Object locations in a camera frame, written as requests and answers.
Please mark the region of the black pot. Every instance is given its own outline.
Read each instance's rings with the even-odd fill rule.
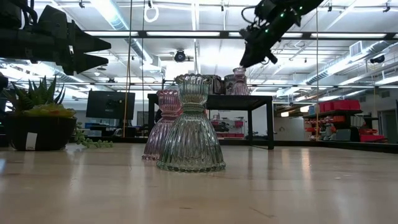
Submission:
[[[74,118],[8,116],[4,129],[18,151],[49,151],[65,147],[76,126]]]

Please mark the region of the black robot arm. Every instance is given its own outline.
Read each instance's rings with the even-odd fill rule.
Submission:
[[[248,68],[263,62],[266,57],[272,63],[277,63],[278,59],[272,54],[271,47],[280,41],[293,24],[300,27],[301,17],[322,2],[323,0],[262,0],[254,7],[256,20],[239,31],[246,41],[240,65]]]
[[[106,58],[85,53],[110,49],[110,43],[84,33],[74,21],[67,22],[66,14],[58,9],[46,6],[37,20],[31,7],[27,0],[0,1],[0,58],[55,62],[67,75],[108,63]]]

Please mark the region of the vase base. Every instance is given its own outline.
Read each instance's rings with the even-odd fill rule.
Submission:
[[[157,162],[156,166],[159,169],[167,170],[167,171],[175,171],[175,172],[216,172],[225,169],[225,162],[220,162],[218,164],[213,164],[211,166],[185,166],[185,165],[176,165],[164,162]]]
[[[144,155],[142,155],[142,159],[145,159],[148,161],[157,161],[157,160],[159,160],[159,154],[144,154]]]

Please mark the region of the clear glass vase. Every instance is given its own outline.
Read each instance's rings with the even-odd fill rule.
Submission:
[[[183,113],[174,122],[157,167],[178,172],[210,172],[225,168],[216,132],[203,113],[210,80],[186,74],[175,79]]]
[[[233,70],[235,84],[232,86],[231,95],[250,95],[248,86],[246,85],[245,68],[235,68]]]
[[[163,150],[164,140],[170,131],[174,121],[177,119],[177,112],[181,109],[177,90],[159,90],[157,93],[159,108],[162,110],[162,118],[155,124],[149,134],[145,145],[143,159],[158,160]]]

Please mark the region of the white ring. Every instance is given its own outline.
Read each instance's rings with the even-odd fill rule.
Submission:
[[[149,19],[148,16],[147,16],[147,11],[148,11],[149,9],[155,9],[155,16],[154,16],[152,19]],[[153,6],[153,7],[145,7],[145,10],[144,10],[144,19],[145,19],[145,21],[147,21],[147,22],[154,22],[154,21],[157,20],[158,17],[159,17],[159,9],[158,9],[156,6]]]

